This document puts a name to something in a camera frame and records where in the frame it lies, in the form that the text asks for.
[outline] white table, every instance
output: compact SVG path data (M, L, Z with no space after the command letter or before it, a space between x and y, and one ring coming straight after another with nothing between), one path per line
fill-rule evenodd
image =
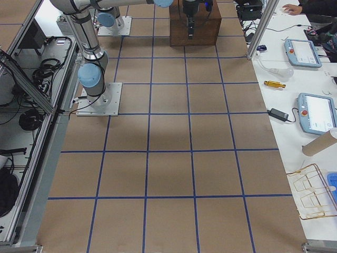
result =
M291 16L282 12L282 6L287 3L298 4L297 0L280 0L268 28L282 30L296 24L310 24L305 15ZM304 29L306 29L306 26L293 27L283 32L266 30L260 42L260 45L265 44L267 46L267 51L259 56L263 65L268 68L280 69L290 67L284 50L284 39L305 40ZM337 63L330 63L328 59L323 58L321 58L321 61L323 66L319 69L294 67L293 77L286 80L264 70L254 57L253 65L267 109L275 108L288 113L289 119L293 121L291 109L297 108L296 99L301 92L330 96L337 105L337 85L331 78L331 76L337 76ZM264 81L269 80L286 84L286 88L275 89L263 84ZM303 132L299 124L297 111L295 111L295 115L295 123L285 123L270 117L286 172L294 172L311 163L316 163L320 169L337 171L337 145L333 145L312 157L307 157L302 153L302 146L316 139L318 135ZM291 181L290 185L296 205L301 209L301 203L296 199L297 192L294 190ZM337 217L301 220L301 223L308 240L337 241Z

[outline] screen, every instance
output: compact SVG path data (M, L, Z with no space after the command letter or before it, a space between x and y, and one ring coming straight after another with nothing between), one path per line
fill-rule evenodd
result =
M330 100L305 96L310 119L310 129L326 132L334 127Z
M306 41L291 41L295 51L296 60L300 63L313 63L316 64L315 55L312 51L309 42Z

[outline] wire rack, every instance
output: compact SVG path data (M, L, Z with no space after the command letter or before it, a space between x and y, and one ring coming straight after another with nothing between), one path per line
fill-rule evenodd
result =
M317 164L309 164L287 176L302 220L337 216L332 194L336 188L327 184L326 172L322 173Z

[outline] black power adapter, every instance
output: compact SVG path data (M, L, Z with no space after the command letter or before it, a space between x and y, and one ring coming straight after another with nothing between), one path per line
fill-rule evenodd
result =
M269 116L274 117L278 120L282 120L282 121L288 121L288 114L281 112L279 110L276 110L274 108L271 108L270 110L267 110L267 113Z
M250 44L253 40L254 33L250 33L248 36L246 36L244 39L246 40L247 44Z

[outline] wooden box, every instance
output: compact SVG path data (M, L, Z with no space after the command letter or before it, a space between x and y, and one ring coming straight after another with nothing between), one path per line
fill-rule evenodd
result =
M194 15L195 30L192 39L188 38L187 19L182 11L182 4L182 0L174 0L170 6L170 46L215 45L221 24L221 14L216 1L213 0L210 15L204 4L199 5L199 12Z

